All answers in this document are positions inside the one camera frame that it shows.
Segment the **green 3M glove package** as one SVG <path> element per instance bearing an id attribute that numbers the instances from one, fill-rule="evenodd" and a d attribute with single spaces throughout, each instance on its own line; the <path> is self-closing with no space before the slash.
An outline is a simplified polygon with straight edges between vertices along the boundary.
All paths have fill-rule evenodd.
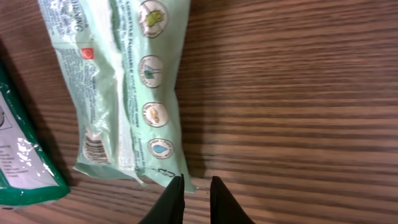
<path id="1" fill-rule="evenodd" d="M 1 65 L 1 208 L 59 200 L 70 193 L 42 149 L 7 70 Z"/>

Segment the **teal snack bar wrapper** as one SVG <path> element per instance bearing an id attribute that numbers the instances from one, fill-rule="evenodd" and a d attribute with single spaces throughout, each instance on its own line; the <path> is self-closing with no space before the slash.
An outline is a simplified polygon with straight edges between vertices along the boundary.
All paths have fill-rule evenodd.
<path id="1" fill-rule="evenodd" d="M 76 108 L 75 170 L 99 179 L 183 176 L 175 83 L 188 25 L 187 0 L 40 0 Z"/>

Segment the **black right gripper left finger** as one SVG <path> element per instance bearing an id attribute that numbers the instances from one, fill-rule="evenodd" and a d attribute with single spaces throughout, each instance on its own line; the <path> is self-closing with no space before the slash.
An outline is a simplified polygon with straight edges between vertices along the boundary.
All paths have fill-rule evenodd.
<path id="1" fill-rule="evenodd" d="M 184 191 L 184 176 L 175 176 L 139 224 L 182 224 Z"/>

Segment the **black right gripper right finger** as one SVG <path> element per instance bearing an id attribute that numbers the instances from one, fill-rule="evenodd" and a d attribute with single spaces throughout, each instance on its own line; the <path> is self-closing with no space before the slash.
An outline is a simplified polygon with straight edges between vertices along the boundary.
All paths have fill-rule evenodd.
<path id="1" fill-rule="evenodd" d="M 211 224 L 254 224 L 218 176 L 210 186 Z"/>

